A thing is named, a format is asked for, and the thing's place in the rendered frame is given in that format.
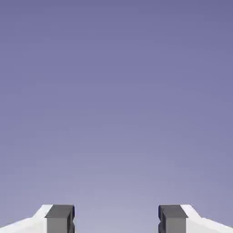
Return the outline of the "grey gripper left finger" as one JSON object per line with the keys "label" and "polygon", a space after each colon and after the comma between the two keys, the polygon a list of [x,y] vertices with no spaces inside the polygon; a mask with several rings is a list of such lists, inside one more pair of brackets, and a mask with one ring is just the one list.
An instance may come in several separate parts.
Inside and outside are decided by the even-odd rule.
{"label": "grey gripper left finger", "polygon": [[30,218],[0,227],[0,233],[75,233],[75,206],[43,204]]}

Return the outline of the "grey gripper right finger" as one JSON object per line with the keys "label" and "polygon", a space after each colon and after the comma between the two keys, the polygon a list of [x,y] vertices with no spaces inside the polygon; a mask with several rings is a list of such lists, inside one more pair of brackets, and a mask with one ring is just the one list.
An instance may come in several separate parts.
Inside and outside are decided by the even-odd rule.
{"label": "grey gripper right finger", "polygon": [[190,204],[158,206],[158,233],[233,233],[233,227],[201,217]]}

